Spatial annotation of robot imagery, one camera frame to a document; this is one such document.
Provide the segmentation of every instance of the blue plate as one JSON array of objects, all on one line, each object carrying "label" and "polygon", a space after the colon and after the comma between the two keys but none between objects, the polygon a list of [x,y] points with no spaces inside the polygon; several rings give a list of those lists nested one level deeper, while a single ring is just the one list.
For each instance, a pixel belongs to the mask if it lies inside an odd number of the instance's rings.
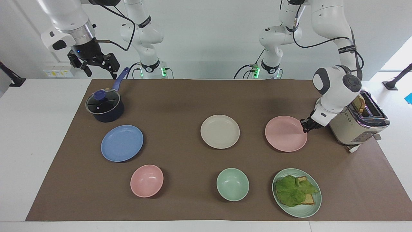
[{"label": "blue plate", "polygon": [[113,162],[126,161],[135,156],[143,146],[143,133],[132,125],[121,125],[103,138],[103,156]]}]

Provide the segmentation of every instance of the black cable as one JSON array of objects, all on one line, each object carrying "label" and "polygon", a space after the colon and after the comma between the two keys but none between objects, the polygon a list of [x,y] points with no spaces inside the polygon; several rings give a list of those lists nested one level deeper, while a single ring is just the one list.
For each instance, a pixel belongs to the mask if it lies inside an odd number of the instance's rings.
[{"label": "black cable", "polygon": [[175,75],[173,74],[173,70],[171,68],[165,68],[164,70],[170,70],[172,72],[172,78],[175,78]]},{"label": "black cable", "polygon": [[126,20],[129,20],[129,21],[133,24],[133,32],[131,33],[129,45],[127,46],[127,48],[124,48],[124,47],[120,46],[119,44],[117,44],[117,43],[115,43],[115,42],[113,42],[113,41],[110,41],[110,40],[96,40],[96,42],[98,42],[98,43],[111,43],[111,44],[114,44],[114,45],[120,47],[120,48],[123,49],[124,51],[128,51],[129,48],[130,48],[130,46],[131,46],[131,42],[133,41],[133,38],[134,38],[134,32],[136,31],[136,24],[134,23],[133,20],[129,19],[128,17],[124,16],[123,14],[119,14],[119,13],[113,11],[113,10],[109,9],[108,7],[106,7],[105,5],[103,5],[103,4],[99,3],[99,2],[96,2],[96,3],[97,3],[98,5],[100,5],[101,7],[103,7],[104,9],[106,9],[106,10],[114,13],[115,15],[117,15],[117,16],[119,16],[119,17],[121,17],[121,18],[124,18],[124,19],[126,19]]},{"label": "black cable", "polygon": [[116,6],[113,6],[118,12],[119,14],[123,15],[124,17],[126,17]]},{"label": "black cable", "polygon": [[[301,8],[301,7],[302,7],[302,4],[300,4],[300,5],[299,5],[299,8],[297,9],[296,16],[295,16],[296,19],[298,18],[299,11],[300,11],[300,8]],[[322,44],[324,44],[324,43],[327,43],[327,42],[330,42],[330,41],[334,41],[334,40],[338,40],[338,39],[347,39],[347,40],[350,40],[348,37],[340,36],[340,37],[336,37],[336,38],[333,38],[333,39],[330,39],[330,40],[323,41],[323,42],[318,43],[318,44],[315,44],[315,45],[311,45],[311,46],[301,46],[300,44],[297,43],[297,41],[296,41],[296,39],[295,39],[295,31],[296,31],[296,26],[293,27],[293,33],[292,33],[293,41],[295,42],[295,44],[296,44],[298,47],[301,47],[301,48],[316,47],[316,46],[322,45]],[[356,69],[356,70],[351,70],[351,72],[358,71],[359,69],[362,69],[362,68],[364,67],[364,65],[365,65],[365,62],[364,62],[364,60],[363,60],[363,57],[359,54],[359,52],[355,50],[355,54],[360,57],[360,59],[361,59],[361,61],[362,61],[362,66],[361,66],[360,68]]]},{"label": "black cable", "polygon": [[265,51],[265,49],[262,50],[262,52],[260,53],[259,57],[257,58],[255,64],[258,64],[258,61],[259,61],[259,59],[260,59],[260,57],[262,56],[262,54],[263,54],[264,51]]},{"label": "black cable", "polygon": [[363,66],[365,65],[365,61],[363,60],[363,57],[359,54],[359,52],[355,50],[355,54],[358,55],[360,60],[362,61],[362,66],[359,67],[358,69],[351,70],[351,72],[357,72],[359,71],[359,69],[363,69]]},{"label": "black cable", "polygon": [[130,70],[131,70],[135,65],[137,65],[137,63],[134,63],[134,64],[132,64],[132,65],[130,66],[129,71],[127,72],[126,79],[129,77]]},{"label": "black cable", "polygon": [[133,69],[133,71],[131,72],[131,78],[132,79],[134,79],[134,71],[136,71],[136,70],[140,70],[140,68]]},{"label": "black cable", "polygon": [[245,74],[243,74],[243,77],[242,77],[242,79],[244,79],[244,78],[245,78],[245,76],[246,76],[246,73],[249,73],[249,74],[250,74],[251,72],[253,72],[253,71],[250,71],[250,70],[246,71],[246,72],[245,72]]},{"label": "black cable", "polygon": [[[300,11],[300,8],[301,8],[301,7],[302,7],[302,4],[300,4],[300,5],[299,5],[299,8],[297,9],[296,16],[295,16],[296,19],[297,19],[298,15],[299,15],[299,11]],[[347,39],[347,40],[350,40],[348,37],[341,36],[341,37],[336,37],[336,38],[333,38],[333,39],[330,39],[330,40],[323,41],[323,42],[318,43],[318,44],[315,44],[315,45],[311,45],[311,46],[301,46],[300,44],[297,43],[297,41],[296,41],[296,39],[295,39],[295,30],[296,30],[296,26],[293,27],[293,33],[292,33],[293,41],[295,42],[295,44],[296,44],[298,47],[301,47],[301,48],[316,47],[316,46],[322,45],[322,44],[324,44],[324,43],[327,43],[327,42],[330,42],[330,41],[334,41],[334,40],[338,40],[338,39]]]},{"label": "black cable", "polygon": [[246,68],[246,67],[249,67],[249,64],[247,64],[247,65],[245,65],[245,66],[242,66],[242,67],[236,72],[236,74],[234,75],[233,79],[236,79],[237,74],[238,74],[242,69],[244,69],[244,68]]},{"label": "black cable", "polygon": [[280,78],[279,78],[279,80],[280,80],[280,79],[282,79],[282,76],[283,76],[283,69],[279,69],[278,76],[279,76],[279,73],[280,73]]}]

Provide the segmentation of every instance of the white table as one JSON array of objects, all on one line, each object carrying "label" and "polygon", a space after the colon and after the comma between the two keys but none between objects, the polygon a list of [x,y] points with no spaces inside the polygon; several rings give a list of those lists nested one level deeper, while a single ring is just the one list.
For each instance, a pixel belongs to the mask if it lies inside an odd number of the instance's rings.
[{"label": "white table", "polygon": [[[28,79],[0,98],[0,231],[412,230],[412,222],[24,222],[89,83],[89,79]],[[387,91],[380,83],[364,86],[391,120],[379,145],[411,198],[412,105],[404,97],[412,92],[412,81],[401,80],[398,92]]]}]

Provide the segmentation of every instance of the black stand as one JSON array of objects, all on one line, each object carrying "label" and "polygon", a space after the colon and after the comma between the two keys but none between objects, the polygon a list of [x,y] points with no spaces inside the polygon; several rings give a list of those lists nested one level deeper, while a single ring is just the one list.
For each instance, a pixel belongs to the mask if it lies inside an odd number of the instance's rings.
[{"label": "black stand", "polygon": [[386,87],[388,90],[398,90],[397,87],[395,87],[396,82],[398,82],[403,76],[405,76],[407,73],[409,73],[412,70],[412,64],[410,64],[407,68],[405,68],[400,74],[395,77],[391,81],[384,81],[382,84]]},{"label": "black stand", "polygon": [[0,69],[3,70],[3,72],[6,73],[12,80],[12,83],[9,85],[10,87],[20,87],[26,80],[25,78],[15,74],[15,72],[7,68],[2,62],[0,62]]}]

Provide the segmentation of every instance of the cream plate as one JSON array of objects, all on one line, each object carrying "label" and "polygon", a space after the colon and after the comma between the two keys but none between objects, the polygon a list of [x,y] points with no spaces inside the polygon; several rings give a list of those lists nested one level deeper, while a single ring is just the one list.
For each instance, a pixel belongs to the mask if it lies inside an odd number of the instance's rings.
[{"label": "cream plate", "polygon": [[225,149],[233,146],[240,136],[239,125],[226,115],[208,117],[200,128],[205,143],[213,148]]}]

